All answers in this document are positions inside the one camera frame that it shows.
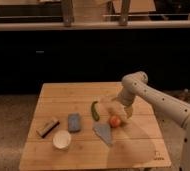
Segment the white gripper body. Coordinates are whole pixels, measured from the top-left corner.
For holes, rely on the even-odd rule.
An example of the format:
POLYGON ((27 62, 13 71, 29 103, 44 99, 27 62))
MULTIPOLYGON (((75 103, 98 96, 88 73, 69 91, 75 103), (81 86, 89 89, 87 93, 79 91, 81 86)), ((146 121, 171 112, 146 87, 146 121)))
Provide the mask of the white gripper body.
POLYGON ((124 106, 131 106, 135 100, 136 95, 123 88, 117 96, 118 101, 124 106))

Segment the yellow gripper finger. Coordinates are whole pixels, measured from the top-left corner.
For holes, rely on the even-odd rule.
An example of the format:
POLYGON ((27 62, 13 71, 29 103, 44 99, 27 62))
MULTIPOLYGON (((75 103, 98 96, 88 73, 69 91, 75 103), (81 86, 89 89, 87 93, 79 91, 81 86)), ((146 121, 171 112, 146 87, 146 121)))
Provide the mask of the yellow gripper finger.
POLYGON ((124 107, 124 110, 126 112, 126 118, 130 118, 133 114, 133 107, 132 106, 128 106, 128 107, 124 107))

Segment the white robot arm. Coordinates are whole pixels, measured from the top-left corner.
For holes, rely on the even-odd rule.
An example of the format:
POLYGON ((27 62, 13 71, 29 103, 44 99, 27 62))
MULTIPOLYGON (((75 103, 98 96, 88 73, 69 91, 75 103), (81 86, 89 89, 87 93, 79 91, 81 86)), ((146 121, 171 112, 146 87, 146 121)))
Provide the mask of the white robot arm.
POLYGON ((128 107, 134 103, 135 97, 139 96, 184 129, 179 171, 190 171, 190 104, 158 91, 147 83, 148 76, 143 71, 125 75, 121 81, 122 89, 117 96, 118 101, 128 107))

